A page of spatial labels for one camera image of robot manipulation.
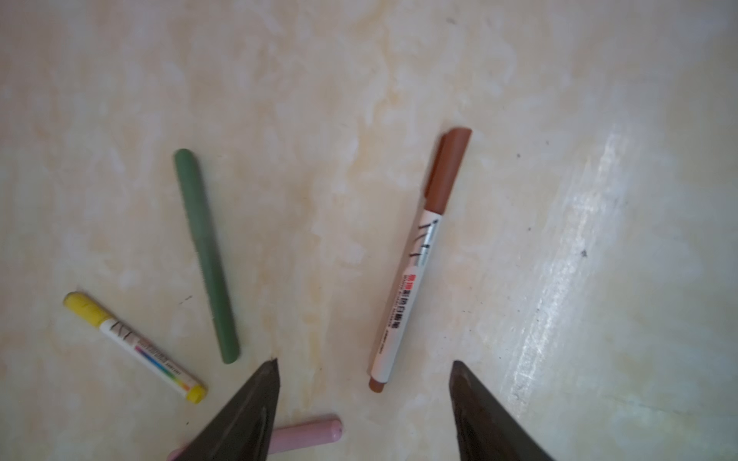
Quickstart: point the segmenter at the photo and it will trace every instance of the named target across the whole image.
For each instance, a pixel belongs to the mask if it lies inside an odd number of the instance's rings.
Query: yellow marker cap
[[[205,395],[207,395],[207,390],[198,384],[187,393],[187,399],[192,403],[200,403]]]
[[[85,294],[75,291],[67,294],[64,297],[64,305],[69,308],[72,312],[85,319],[95,328],[99,328],[107,319],[112,319],[113,316],[105,312],[103,308],[95,303],[92,299]]]

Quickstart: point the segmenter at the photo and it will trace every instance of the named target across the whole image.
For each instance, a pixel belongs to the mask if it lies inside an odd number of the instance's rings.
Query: brown marker cap
[[[380,383],[374,378],[369,379],[369,389],[372,389],[377,394],[379,394],[382,391],[382,389],[384,389],[385,384],[386,383]]]
[[[452,128],[441,137],[425,189],[425,209],[443,215],[472,130]]]

